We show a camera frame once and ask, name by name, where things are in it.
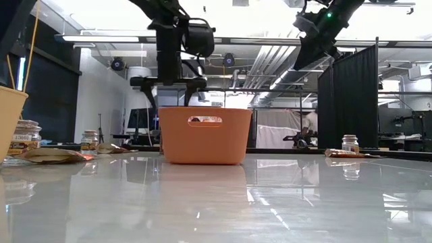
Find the food package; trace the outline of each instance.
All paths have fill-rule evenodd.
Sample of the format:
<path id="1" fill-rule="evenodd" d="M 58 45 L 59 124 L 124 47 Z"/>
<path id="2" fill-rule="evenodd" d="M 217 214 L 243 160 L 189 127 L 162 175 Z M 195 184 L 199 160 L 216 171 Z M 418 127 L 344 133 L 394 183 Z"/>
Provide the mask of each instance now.
<path id="1" fill-rule="evenodd" d="M 77 163 L 93 159 L 92 155 L 82 155 L 76 151 L 69 151 L 58 148 L 37 148 L 31 151 L 14 156 L 15 159 L 22 159 L 34 163 Z"/>
<path id="2" fill-rule="evenodd" d="M 358 158 L 381 158 L 379 155 L 370 155 L 370 154 L 362 154 L 362 153 L 355 153 L 352 151 L 344 151 L 340 149 L 326 149 L 324 152 L 326 157 L 331 158 L 351 158 L 351 159 L 358 159 Z"/>
<path id="3" fill-rule="evenodd" d="M 131 152 L 125 148 L 121 148 L 117 145 L 110 144 L 110 143 L 102 143 L 102 144 L 97 146 L 96 150 L 100 154 L 116 154 L 116 153 L 129 153 L 129 152 Z"/>

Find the orange basket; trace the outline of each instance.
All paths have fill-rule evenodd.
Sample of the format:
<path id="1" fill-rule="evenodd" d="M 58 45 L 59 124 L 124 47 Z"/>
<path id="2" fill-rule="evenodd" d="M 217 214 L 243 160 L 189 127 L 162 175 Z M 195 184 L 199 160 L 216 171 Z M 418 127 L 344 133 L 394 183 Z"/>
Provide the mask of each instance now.
<path id="1" fill-rule="evenodd" d="M 165 158 L 171 163 L 240 164 L 246 156 L 251 115 L 245 109 L 160 108 Z M 209 121 L 192 121 L 197 117 Z"/>

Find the basket handle hole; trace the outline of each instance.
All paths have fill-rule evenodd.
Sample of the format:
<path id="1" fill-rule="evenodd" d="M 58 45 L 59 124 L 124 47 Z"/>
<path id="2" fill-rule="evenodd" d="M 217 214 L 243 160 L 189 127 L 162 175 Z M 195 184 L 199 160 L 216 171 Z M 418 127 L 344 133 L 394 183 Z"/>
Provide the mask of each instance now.
<path id="1" fill-rule="evenodd" d="M 194 127 L 219 127 L 222 126 L 222 118 L 215 116 L 193 115 L 188 118 L 189 126 Z"/>

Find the person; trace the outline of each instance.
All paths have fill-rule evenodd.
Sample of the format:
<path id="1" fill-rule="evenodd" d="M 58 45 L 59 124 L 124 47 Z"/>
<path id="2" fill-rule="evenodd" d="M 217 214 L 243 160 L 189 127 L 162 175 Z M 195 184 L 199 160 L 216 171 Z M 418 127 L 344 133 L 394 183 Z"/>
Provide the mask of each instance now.
<path id="1" fill-rule="evenodd" d="M 305 118 L 306 119 L 303 122 L 303 128 L 307 128 L 307 130 L 312 130 L 313 132 L 318 132 L 318 107 L 316 107 L 314 111 L 306 115 Z"/>

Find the black robotic arm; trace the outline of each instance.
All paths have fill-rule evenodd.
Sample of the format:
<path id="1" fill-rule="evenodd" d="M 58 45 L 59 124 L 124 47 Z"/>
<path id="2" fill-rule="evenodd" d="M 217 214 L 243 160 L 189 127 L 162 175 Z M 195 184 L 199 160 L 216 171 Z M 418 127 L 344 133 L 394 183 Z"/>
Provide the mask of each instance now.
<path id="1" fill-rule="evenodd" d="M 318 13 L 306 13 L 308 1 L 319 2 L 325 7 Z M 302 47 L 294 69 L 300 70 L 326 55 L 338 58 L 335 38 L 342 28 L 349 26 L 348 20 L 364 2 L 365 0 L 305 0 L 303 10 L 297 14 L 294 22 L 295 27 L 306 33 L 306 37 L 300 38 Z"/>
<path id="2" fill-rule="evenodd" d="M 156 83 L 170 86 L 175 83 L 185 83 L 186 93 L 184 105 L 187 106 L 190 97 L 199 88 L 205 88 L 207 82 L 191 65 L 188 65 L 196 78 L 182 77 L 182 60 L 180 52 L 182 46 L 184 52 L 199 57 L 209 57 L 215 49 L 213 38 L 214 28 L 204 19 L 191 18 L 180 6 L 178 0 L 130 0 L 137 5 L 152 22 L 149 30 L 156 30 L 157 48 L 157 78 L 134 77 L 131 78 L 132 86 L 141 86 L 141 91 L 151 102 L 153 109 L 157 108 L 155 99 L 151 93 Z"/>

